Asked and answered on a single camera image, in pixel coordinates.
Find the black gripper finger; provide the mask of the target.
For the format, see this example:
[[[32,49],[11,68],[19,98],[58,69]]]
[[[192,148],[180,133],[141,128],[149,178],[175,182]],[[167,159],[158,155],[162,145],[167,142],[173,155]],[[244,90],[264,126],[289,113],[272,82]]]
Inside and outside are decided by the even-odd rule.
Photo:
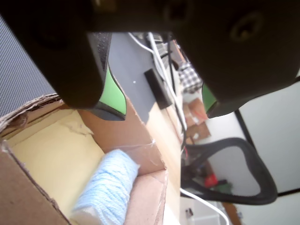
[[[295,81],[297,0],[169,0],[164,19],[213,96],[203,101],[209,118]]]

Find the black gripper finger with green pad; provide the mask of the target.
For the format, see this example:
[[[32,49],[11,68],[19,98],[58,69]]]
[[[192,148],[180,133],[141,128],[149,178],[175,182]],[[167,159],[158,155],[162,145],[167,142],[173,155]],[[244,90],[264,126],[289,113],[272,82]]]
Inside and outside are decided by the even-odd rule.
[[[112,35],[90,27],[114,8],[112,0],[3,0],[0,14],[69,107],[122,121],[127,102],[108,63]]]

